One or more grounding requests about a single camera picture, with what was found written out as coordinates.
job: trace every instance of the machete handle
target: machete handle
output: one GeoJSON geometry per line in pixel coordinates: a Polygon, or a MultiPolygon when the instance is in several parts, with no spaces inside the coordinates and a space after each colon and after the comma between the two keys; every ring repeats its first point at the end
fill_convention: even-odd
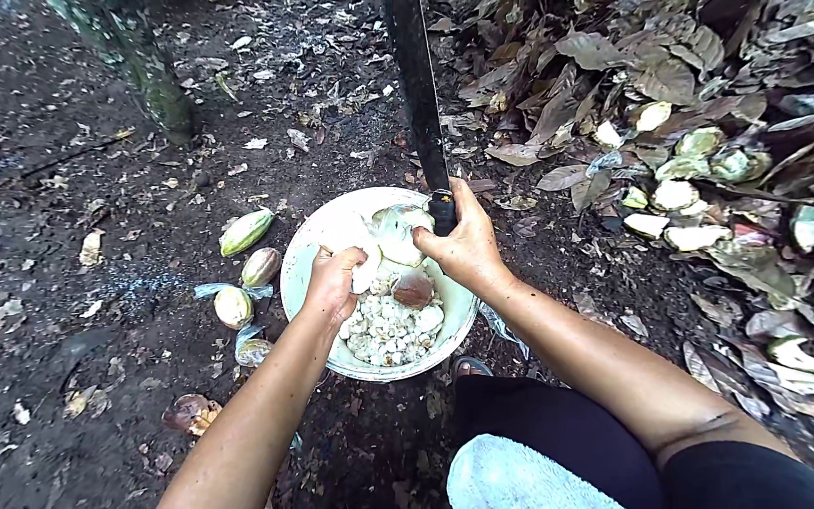
{"type": "Polygon", "coordinates": [[[429,215],[435,219],[435,235],[447,237],[455,226],[458,226],[458,215],[454,209],[454,197],[451,193],[436,191],[429,202],[429,215]]]}

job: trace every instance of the black pants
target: black pants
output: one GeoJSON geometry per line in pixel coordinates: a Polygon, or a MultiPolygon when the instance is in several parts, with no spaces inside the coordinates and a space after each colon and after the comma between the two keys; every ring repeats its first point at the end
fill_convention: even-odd
{"type": "Polygon", "coordinates": [[[460,444],[483,433],[536,449],[626,509],[665,506],[646,450],[607,410],[569,388],[531,378],[455,380],[460,444]]]}

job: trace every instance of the hand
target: hand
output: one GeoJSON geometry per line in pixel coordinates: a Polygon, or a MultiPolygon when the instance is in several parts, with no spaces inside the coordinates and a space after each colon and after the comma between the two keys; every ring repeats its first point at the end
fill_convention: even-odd
{"type": "Polygon", "coordinates": [[[366,261],[366,253],[358,247],[345,249],[332,256],[324,247],[319,248],[313,260],[304,309],[320,312],[333,323],[341,323],[354,312],[356,295],[350,293],[352,269],[366,261]]]}
{"type": "Polygon", "coordinates": [[[478,293],[487,284],[513,279],[498,254],[492,220],[477,202],[467,182],[451,178],[458,226],[447,237],[426,228],[413,229],[413,245],[439,263],[451,279],[478,293]]]}

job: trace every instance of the machete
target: machete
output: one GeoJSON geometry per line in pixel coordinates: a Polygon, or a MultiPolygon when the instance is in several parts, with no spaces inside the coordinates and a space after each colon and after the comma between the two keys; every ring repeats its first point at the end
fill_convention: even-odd
{"type": "Polygon", "coordinates": [[[457,226],[448,167],[441,145],[439,99],[426,39],[421,0],[383,0],[385,24],[401,68],[401,91],[407,101],[413,146],[426,183],[432,190],[429,214],[435,219],[435,235],[446,237],[457,226]]]}

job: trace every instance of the soil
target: soil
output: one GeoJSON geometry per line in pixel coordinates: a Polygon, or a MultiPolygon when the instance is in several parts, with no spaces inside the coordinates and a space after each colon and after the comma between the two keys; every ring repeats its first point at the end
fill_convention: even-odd
{"type": "MultiPolygon", "coordinates": [[[[161,37],[181,80],[195,79],[192,97],[202,100],[196,105],[199,137],[176,148],[146,121],[133,92],[48,7],[0,0],[0,182],[136,128],[128,140],[70,157],[0,191],[0,307],[20,299],[23,308],[0,312],[0,507],[155,506],[195,444],[163,426],[164,408],[191,392],[225,403],[251,372],[235,369],[234,332],[220,325],[209,302],[192,295],[199,283],[239,277],[246,253],[218,253],[225,222],[257,205],[272,208],[277,219],[255,247],[283,251],[304,218],[333,197],[368,186],[420,189],[418,168],[397,144],[406,118],[397,93],[352,114],[324,110],[321,144],[315,126],[297,120],[336,82],[341,97],[361,85],[381,93],[396,82],[393,64],[369,63],[387,53],[382,29],[374,29],[378,6],[329,6],[165,7],[158,14],[165,19],[161,37]],[[351,28],[307,24],[316,16],[333,18],[339,9],[356,16],[351,28]],[[337,50],[322,54],[303,51],[302,68],[283,62],[280,55],[299,50],[301,42],[315,46],[326,33],[365,36],[339,40],[337,50]],[[229,45],[245,34],[254,36],[252,52],[233,52],[229,45]],[[261,59],[269,52],[275,56],[261,59]],[[193,64],[197,57],[230,63],[237,100],[193,64]],[[252,78],[263,69],[276,75],[252,78]],[[238,115],[245,110],[253,114],[238,115]],[[309,152],[295,149],[288,156],[288,129],[313,138],[309,152]],[[244,149],[252,138],[268,144],[244,149]],[[369,149],[377,152],[371,168],[350,156],[369,149]],[[229,175],[244,162],[246,171],[229,175]],[[103,260],[83,267],[78,253],[93,228],[105,232],[103,260]],[[83,318],[100,300],[101,309],[83,318]],[[91,386],[107,390],[107,409],[62,417],[68,394],[91,386]],[[25,425],[13,416],[18,403],[30,411],[25,425]],[[168,466],[167,458],[173,460],[168,466]]],[[[444,67],[440,73],[446,111],[465,110],[454,99],[460,77],[444,67]]],[[[462,132],[451,142],[485,146],[484,137],[462,132]]],[[[548,168],[518,170],[480,152],[458,164],[464,176],[498,184],[481,200],[505,260],[561,302],[573,305],[572,295],[588,293],[627,333],[618,318],[637,314],[649,329],[649,338],[639,341],[678,365],[682,341],[710,344],[716,333],[689,294],[698,288],[751,305],[738,283],[719,289],[711,267],[671,261],[669,251],[606,229],[594,214],[574,214],[566,192],[535,191],[548,168]],[[539,201],[533,210],[509,211],[492,202],[501,195],[539,201]],[[537,235],[515,235],[514,223],[533,214],[543,218],[537,235]],[[710,276],[713,287],[702,283],[710,276]]],[[[258,307],[257,321],[268,326],[264,337],[274,341],[286,325],[278,295],[258,307]]],[[[481,318],[457,353],[480,357],[496,375],[557,383],[535,356],[524,359],[481,318]]],[[[456,446],[448,426],[449,383],[446,365],[390,384],[328,372],[303,417],[302,445],[279,472],[276,507],[447,506],[445,480],[456,446]]],[[[814,467],[814,436],[802,421],[776,414],[772,426],[814,467]]]]}

